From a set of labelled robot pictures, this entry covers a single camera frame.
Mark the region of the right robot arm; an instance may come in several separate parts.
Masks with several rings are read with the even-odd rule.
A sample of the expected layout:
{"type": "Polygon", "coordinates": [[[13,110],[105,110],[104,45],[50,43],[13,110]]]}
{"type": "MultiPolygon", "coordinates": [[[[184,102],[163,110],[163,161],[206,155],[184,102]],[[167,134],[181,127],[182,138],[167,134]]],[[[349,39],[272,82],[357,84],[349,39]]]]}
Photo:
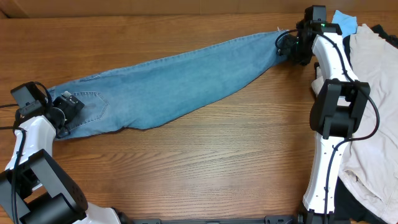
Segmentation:
{"type": "Polygon", "coordinates": [[[310,128],[316,150],[310,182],[295,223],[336,223],[335,189],[340,162],[353,134],[358,130],[370,86],[353,73],[343,47],[338,24],[327,22],[326,7],[306,8],[294,30],[275,41],[277,54],[307,65],[316,57],[316,73],[323,79],[310,110],[310,128]]]}

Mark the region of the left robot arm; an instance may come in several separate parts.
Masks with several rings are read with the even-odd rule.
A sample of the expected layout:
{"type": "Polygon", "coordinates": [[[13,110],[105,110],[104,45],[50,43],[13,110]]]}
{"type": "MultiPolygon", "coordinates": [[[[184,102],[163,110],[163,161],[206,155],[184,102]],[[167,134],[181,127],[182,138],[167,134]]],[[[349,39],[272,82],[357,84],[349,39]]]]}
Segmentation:
{"type": "Polygon", "coordinates": [[[24,83],[11,95],[18,110],[10,127],[16,137],[1,173],[1,206],[14,223],[131,223],[125,213],[89,203],[77,183],[52,157],[58,132],[83,109],[68,91],[56,99],[39,82],[24,83]]]}

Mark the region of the light blue denim jeans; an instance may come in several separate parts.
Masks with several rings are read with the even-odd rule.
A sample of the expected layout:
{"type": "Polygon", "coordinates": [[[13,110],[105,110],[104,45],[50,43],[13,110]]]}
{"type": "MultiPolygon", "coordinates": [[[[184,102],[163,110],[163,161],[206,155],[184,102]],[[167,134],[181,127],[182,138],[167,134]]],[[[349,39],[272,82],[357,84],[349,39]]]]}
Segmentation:
{"type": "Polygon", "coordinates": [[[58,135],[82,138],[122,128],[150,129],[221,100],[281,63],[279,32],[261,32],[203,49],[116,68],[51,87],[84,105],[58,135]]]}

